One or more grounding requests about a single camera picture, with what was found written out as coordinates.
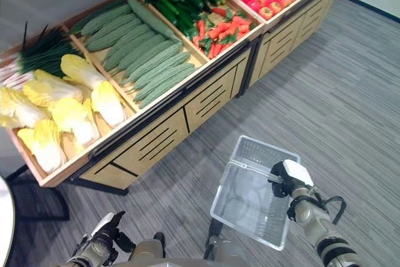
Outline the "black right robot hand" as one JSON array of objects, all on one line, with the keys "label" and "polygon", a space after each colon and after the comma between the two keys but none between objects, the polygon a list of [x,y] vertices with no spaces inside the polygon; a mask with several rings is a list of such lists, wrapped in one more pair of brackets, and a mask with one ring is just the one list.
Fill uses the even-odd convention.
[{"label": "black right robot hand", "polygon": [[287,195],[292,196],[293,191],[299,188],[312,188],[314,183],[307,169],[296,161],[285,159],[276,163],[270,174],[280,178],[282,181],[272,182],[272,192],[275,197],[285,198]]}]

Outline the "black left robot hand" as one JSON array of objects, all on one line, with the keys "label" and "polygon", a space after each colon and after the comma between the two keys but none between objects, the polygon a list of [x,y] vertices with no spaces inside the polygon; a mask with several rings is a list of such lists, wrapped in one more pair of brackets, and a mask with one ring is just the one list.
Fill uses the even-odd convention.
[{"label": "black left robot hand", "polygon": [[132,253],[136,245],[119,228],[119,223],[126,212],[108,213],[100,220],[91,233],[94,241],[102,241],[108,248],[116,244],[125,253]]}]

